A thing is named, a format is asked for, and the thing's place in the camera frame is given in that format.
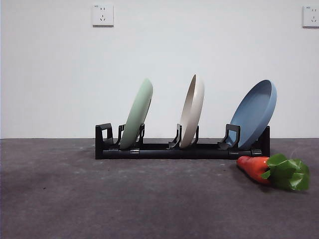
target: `wall outlet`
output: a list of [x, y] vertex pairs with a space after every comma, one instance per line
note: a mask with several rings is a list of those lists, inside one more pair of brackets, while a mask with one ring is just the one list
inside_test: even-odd
[[319, 5], [304, 6], [303, 27], [319, 27]]
[[92, 6], [93, 26], [114, 26], [113, 4], [95, 4]]

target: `black dish rack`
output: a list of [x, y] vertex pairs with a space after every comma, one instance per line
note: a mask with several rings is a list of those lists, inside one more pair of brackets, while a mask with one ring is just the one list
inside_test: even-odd
[[[249, 149], [239, 149], [240, 126], [227, 124], [225, 137], [218, 143], [198, 143], [197, 126], [195, 139], [192, 144], [180, 149], [182, 126], [177, 124], [176, 137], [168, 143], [144, 143], [145, 125], [139, 130], [138, 141], [126, 150], [120, 150], [122, 131], [125, 124], [119, 126], [118, 139], [114, 142], [110, 123], [95, 126], [95, 159], [237, 159], [240, 156], [270, 156], [270, 127], [267, 126], [261, 136]], [[107, 131], [103, 138], [102, 131]], [[236, 132], [236, 139], [232, 145], [225, 142], [229, 131]]]

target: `carrot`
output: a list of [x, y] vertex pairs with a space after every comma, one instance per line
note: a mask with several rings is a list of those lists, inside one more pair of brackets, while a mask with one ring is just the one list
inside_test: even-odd
[[237, 159], [237, 165], [243, 169], [252, 179], [262, 184], [271, 184], [268, 179], [263, 179], [261, 175], [268, 169], [268, 157], [241, 156]]
[[285, 190], [306, 190], [310, 173], [300, 159], [287, 159], [283, 154], [268, 157], [241, 156], [237, 165], [252, 179]]

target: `white plate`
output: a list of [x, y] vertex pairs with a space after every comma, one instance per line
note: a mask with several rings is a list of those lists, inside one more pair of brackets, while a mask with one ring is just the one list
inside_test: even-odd
[[188, 88], [180, 118], [182, 126], [180, 148], [189, 146], [194, 138], [203, 106], [204, 92], [204, 83], [196, 79], [196, 75], [194, 75]]

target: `light green plate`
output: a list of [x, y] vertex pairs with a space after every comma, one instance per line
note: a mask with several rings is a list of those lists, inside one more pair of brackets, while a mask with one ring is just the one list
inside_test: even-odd
[[127, 149], [135, 143], [140, 125], [144, 123], [148, 114], [152, 95], [153, 85], [149, 79], [145, 79], [131, 107], [122, 135], [120, 149]]

